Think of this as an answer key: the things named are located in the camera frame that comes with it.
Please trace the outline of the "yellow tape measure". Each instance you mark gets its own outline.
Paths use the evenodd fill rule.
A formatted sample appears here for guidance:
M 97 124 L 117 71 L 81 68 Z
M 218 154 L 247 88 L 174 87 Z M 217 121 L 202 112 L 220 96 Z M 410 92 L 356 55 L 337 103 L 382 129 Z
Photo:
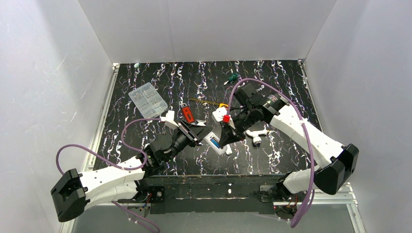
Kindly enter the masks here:
M 208 103 L 212 105 L 218 105 L 220 107 L 228 107 L 228 104 L 226 103 L 218 103 L 218 102 L 212 102 L 212 101 L 207 101 L 207 100 L 199 100 L 199 99 L 194 99 L 194 98 L 189 98 L 189 100 L 195 101 L 195 102 L 200 102 L 200 103 Z

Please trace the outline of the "green handled screwdriver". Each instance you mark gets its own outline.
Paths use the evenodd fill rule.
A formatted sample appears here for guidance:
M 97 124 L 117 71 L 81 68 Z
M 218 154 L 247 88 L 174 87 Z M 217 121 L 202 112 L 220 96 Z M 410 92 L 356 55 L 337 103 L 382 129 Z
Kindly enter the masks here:
M 233 81 L 238 80 L 239 75 L 237 73 L 232 73 L 227 80 L 224 82 L 224 85 L 227 85 L 228 83 L 232 83 Z

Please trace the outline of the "clear plastic screw box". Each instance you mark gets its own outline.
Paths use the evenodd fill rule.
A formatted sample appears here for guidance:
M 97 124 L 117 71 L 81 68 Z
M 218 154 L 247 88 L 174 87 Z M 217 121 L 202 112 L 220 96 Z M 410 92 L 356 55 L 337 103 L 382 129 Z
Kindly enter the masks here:
M 158 117 L 169 108 L 151 83 L 143 84 L 128 95 L 143 118 Z

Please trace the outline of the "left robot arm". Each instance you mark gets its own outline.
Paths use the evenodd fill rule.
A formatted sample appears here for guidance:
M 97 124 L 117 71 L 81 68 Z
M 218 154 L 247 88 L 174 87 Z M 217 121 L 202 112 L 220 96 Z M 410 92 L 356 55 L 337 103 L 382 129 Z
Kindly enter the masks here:
M 181 120 L 165 121 L 173 134 L 159 134 L 144 150 L 119 163 L 95 171 L 80 173 L 73 168 L 62 173 L 51 189 L 59 222 L 67 222 L 95 205 L 137 196 L 137 182 L 164 170 L 167 163 L 185 147 L 195 147 L 213 130 Z

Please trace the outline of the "red adjustable wrench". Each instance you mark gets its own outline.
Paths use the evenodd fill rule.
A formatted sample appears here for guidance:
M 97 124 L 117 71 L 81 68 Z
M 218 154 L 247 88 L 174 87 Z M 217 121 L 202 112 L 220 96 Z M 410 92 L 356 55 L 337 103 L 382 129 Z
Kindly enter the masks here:
M 181 109 L 182 109 L 183 116 L 188 123 L 193 124 L 193 125 L 198 125 L 198 126 L 206 125 L 204 121 L 196 120 L 194 118 L 189 106 L 186 103 L 181 104 Z

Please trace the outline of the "white plastic faucet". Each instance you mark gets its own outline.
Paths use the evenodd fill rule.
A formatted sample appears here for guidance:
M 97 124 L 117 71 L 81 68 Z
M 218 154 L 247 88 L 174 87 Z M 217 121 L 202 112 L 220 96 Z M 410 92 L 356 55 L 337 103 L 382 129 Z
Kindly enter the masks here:
M 251 130 L 246 130 L 246 134 L 252 138 L 253 144 L 256 147 L 259 147 L 260 144 L 262 143 L 261 136 L 266 136 L 268 134 L 268 130 L 260 130 L 260 131 L 251 131 Z

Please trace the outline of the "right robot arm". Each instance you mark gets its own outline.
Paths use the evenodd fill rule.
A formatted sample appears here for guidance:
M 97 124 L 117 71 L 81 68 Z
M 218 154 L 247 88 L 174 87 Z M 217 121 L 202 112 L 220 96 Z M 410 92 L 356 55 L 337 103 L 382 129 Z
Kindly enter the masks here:
M 296 112 L 291 103 L 279 94 L 265 96 L 250 83 L 234 92 L 241 110 L 235 116 L 219 107 L 213 113 L 214 121 L 221 125 L 219 146 L 242 141 L 255 123 L 264 121 L 281 130 L 306 152 L 311 153 L 314 169 L 290 172 L 276 184 L 276 193 L 288 198 L 309 187 L 334 195 L 355 171 L 359 149 L 347 146 L 325 135 Z

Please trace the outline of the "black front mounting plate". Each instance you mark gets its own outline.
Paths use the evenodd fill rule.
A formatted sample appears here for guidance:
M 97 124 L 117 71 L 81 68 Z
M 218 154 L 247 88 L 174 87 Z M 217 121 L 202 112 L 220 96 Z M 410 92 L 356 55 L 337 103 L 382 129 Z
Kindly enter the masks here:
M 138 193 L 121 203 L 143 205 L 150 196 L 151 214 L 258 212 L 274 214 L 275 205 L 296 206 L 305 194 L 288 200 L 275 195 L 281 175 L 180 175 L 152 176 L 137 181 Z

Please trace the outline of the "white remote control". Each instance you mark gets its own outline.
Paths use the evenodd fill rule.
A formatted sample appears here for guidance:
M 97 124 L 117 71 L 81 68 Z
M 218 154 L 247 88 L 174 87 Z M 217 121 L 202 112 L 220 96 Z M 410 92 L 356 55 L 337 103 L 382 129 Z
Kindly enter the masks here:
M 209 132 L 203 141 L 207 143 L 218 155 L 231 155 L 233 153 L 229 145 L 220 147 L 220 138 L 214 133 Z

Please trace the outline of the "blue AAA battery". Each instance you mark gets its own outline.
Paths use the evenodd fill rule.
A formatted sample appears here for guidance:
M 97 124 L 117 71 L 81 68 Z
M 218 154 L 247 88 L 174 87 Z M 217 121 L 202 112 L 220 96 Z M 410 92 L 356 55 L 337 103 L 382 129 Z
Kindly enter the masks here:
M 210 141 L 215 145 L 217 148 L 220 148 L 219 142 L 216 140 L 216 138 L 211 137 Z

